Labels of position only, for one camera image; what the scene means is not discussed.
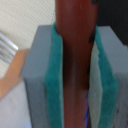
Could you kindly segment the pale green gripper left finger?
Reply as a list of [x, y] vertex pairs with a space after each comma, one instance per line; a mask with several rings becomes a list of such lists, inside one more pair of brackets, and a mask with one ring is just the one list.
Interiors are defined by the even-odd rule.
[[39, 26], [21, 76], [32, 128], [64, 128], [63, 43], [55, 25]]

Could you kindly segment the grey green gripper right finger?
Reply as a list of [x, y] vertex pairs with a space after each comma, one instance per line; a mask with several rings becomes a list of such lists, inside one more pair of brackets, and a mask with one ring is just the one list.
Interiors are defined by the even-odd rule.
[[91, 128], [128, 128], [128, 50], [109, 27], [97, 27], [91, 55]]

